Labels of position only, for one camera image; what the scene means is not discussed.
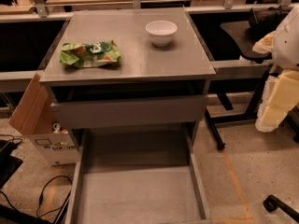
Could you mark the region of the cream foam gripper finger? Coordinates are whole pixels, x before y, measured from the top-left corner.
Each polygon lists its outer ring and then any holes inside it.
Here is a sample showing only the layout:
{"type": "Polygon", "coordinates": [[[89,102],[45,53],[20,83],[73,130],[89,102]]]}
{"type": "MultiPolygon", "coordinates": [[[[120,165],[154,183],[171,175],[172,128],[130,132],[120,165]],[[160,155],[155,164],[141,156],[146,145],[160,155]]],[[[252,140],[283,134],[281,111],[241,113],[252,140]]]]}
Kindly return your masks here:
{"type": "Polygon", "coordinates": [[[278,77],[270,76],[264,85],[255,127],[270,133],[299,104],[299,72],[287,70],[278,77]]]}
{"type": "Polygon", "coordinates": [[[263,38],[261,38],[258,42],[254,44],[252,50],[261,54],[272,52],[274,35],[275,32],[271,32],[266,36],[264,36],[263,38]]]}

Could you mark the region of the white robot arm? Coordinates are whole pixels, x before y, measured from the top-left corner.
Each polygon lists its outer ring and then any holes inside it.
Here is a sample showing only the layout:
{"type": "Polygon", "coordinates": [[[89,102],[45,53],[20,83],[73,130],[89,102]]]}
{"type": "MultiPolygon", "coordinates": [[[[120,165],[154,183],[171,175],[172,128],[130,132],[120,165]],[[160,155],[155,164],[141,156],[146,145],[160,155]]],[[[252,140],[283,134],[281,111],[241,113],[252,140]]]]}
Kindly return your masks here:
{"type": "Polygon", "coordinates": [[[255,127],[270,133],[299,104],[299,7],[294,7],[278,28],[256,42],[258,53],[270,52],[275,67],[281,67],[277,77],[265,81],[255,127]]]}

